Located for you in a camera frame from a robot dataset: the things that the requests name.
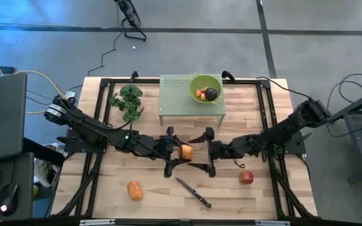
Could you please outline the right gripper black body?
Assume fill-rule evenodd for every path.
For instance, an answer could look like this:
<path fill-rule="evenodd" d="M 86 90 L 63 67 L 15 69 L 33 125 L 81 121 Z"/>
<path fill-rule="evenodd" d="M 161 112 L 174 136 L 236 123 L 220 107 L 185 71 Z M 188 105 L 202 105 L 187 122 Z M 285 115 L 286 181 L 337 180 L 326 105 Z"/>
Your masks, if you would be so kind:
<path fill-rule="evenodd" d="M 215 132 L 211 127 L 206 128 L 206 141 L 208 152 L 207 170 L 210 177 L 215 177 L 216 168 L 214 166 L 215 159 L 228 159 L 228 146 L 221 141 L 215 141 Z"/>

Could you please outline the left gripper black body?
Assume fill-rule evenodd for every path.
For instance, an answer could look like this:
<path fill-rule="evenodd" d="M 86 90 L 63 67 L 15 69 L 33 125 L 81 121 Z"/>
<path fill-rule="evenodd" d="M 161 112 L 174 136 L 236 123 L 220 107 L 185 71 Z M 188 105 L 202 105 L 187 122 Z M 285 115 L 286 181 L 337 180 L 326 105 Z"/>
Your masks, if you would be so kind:
<path fill-rule="evenodd" d="M 159 153 L 161 154 L 162 159 L 165 160 L 165 178 L 172 176 L 172 171 L 177 163 L 175 159 L 172 159 L 173 147 L 175 144 L 173 133 L 174 128 L 170 126 L 167 128 L 166 134 L 159 137 Z"/>

